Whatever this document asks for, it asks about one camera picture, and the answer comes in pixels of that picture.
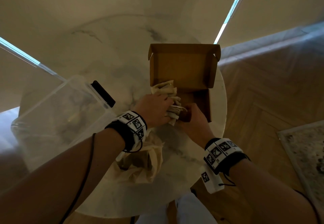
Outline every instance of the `herringbone parquet floor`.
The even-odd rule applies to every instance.
[[[228,100],[224,137],[237,143],[259,167],[303,191],[276,132],[324,119],[324,37],[220,68]],[[263,223],[236,187],[210,195],[199,180],[193,188],[219,224]],[[176,223],[175,206],[170,206],[170,223]],[[73,214],[67,223],[129,220]]]

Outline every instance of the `brown box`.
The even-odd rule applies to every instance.
[[[211,122],[209,88],[220,57],[220,46],[214,44],[151,44],[150,85],[174,80],[181,104],[196,103]]]

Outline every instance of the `rug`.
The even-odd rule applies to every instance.
[[[324,208],[324,121],[278,132],[312,202]]]

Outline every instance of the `person's left arm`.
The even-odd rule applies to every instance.
[[[133,111],[144,118],[148,128],[156,127],[170,121],[165,113],[172,103],[167,95],[145,95]],[[71,147],[0,196],[1,223],[59,223],[83,181],[91,143],[88,138]],[[123,138],[112,128],[95,135],[91,169],[73,210],[90,195],[124,148]]]

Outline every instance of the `clear plastic bin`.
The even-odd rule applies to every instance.
[[[30,171],[99,132],[116,115],[82,76],[75,75],[15,119],[11,131]]]

